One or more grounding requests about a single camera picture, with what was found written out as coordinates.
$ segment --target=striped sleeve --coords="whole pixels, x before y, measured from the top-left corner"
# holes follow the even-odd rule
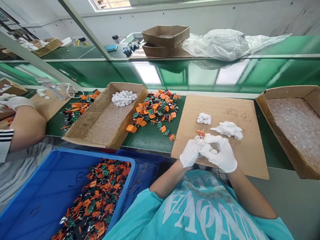
[[[14,130],[0,130],[0,163],[4,163],[9,152]]]

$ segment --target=hand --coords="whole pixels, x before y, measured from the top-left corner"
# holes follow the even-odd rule
[[[23,105],[27,105],[27,106],[31,106],[34,108],[33,103],[31,102],[31,100],[25,98],[25,97],[13,97],[10,98],[7,101],[4,100],[0,100],[0,106],[7,106],[11,109],[13,109],[14,111],[16,111],[17,107],[23,106]]]
[[[201,139],[191,139],[188,141],[182,154],[180,155],[180,161],[184,168],[191,167],[199,157],[199,151],[205,144]]]
[[[210,152],[210,148],[208,147],[208,145],[209,143],[211,143],[211,141],[215,141],[217,145],[217,154],[213,154],[212,152]],[[206,144],[203,145],[200,151],[201,155],[208,158],[209,162],[217,165],[226,173],[231,173],[236,170],[238,163],[233,156],[233,151],[227,138],[222,138],[221,136],[208,136],[207,138],[206,135],[206,137],[204,138],[204,142]]]

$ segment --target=factory workstation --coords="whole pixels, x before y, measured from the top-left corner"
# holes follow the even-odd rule
[[[320,3],[224,1],[0,1],[0,239],[320,238]]]

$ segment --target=electrical cable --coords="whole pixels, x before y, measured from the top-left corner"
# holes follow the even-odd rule
[[[82,92],[82,95],[84,95],[84,92],[83,92],[82,90],[74,89],[73,87],[70,88],[69,85],[59,85],[59,86],[57,86],[57,87],[67,87],[67,95],[68,95],[68,97],[70,97],[70,98],[81,98],[81,97],[71,97],[71,96],[69,95],[69,89],[71,89],[71,90],[73,91],[73,94],[74,94],[74,95],[76,95],[75,91]]]

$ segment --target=worker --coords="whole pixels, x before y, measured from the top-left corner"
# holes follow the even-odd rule
[[[224,171],[230,186],[212,172],[187,171],[199,153]],[[188,141],[180,159],[138,194],[105,239],[293,238],[238,166],[228,139],[207,134]]]
[[[0,130],[0,212],[52,150],[47,121],[24,97],[0,100],[0,112],[16,111],[9,129]]]

